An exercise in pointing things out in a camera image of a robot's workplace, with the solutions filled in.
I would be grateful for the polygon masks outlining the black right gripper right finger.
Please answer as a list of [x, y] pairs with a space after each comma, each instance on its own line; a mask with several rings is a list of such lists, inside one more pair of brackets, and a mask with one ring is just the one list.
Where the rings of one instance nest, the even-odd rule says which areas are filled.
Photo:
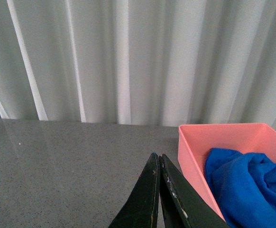
[[159, 161], [160, 198], [166, 228], [228, 227], [165, 154]]

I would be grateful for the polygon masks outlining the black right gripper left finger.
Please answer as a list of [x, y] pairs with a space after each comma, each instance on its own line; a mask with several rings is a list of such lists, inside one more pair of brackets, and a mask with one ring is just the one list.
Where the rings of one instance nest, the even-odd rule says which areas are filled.
[[151, 153], [126, 203], [110, 228], [156, 228], [160, 189], [160, 162]]

